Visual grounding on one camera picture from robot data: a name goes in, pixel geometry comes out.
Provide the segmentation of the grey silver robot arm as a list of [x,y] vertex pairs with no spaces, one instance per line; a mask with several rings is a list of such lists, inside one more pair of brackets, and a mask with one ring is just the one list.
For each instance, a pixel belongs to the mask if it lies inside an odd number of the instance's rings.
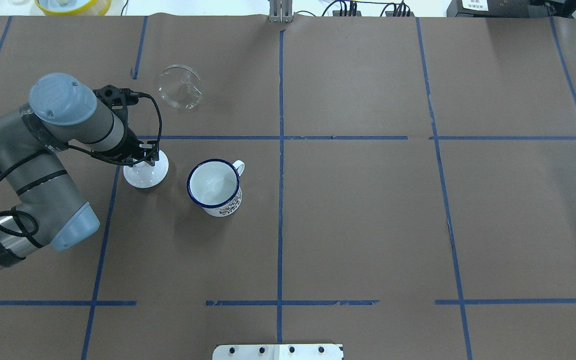
[[69,249],[100,227],[58,153],[157,167],[160,137],[141,141],[128,123],[128,107],[141,99],[154,101],[129,88],[90,89],[54,72],[37,80],[25,104],[0,117],[0,271],[46,246]]

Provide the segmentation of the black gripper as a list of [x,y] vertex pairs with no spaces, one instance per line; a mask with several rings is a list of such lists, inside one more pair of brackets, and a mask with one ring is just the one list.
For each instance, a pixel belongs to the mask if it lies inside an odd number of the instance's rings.
[[161,110],[155,98],[148,93],[129,88],[117,88],[114,85],[94,89],[93,93],[121,124],[121,131],[114,146],[103,151],[92,150],[92,157],[115,166],[134,167],[146,164],[154,167],[160,160],[161,130],[158,129],[155,140],[147,142],[139,140],[129,126],[129,107],[137,105],[140,99],[150,100],[156,111],[158,123],[160,123]]

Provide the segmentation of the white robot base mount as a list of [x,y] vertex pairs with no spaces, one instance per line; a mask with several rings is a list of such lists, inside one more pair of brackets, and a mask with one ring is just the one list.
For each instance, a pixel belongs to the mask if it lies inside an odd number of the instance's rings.
[[343,360],[342,344],[223,344],[215,347],[213,360]]

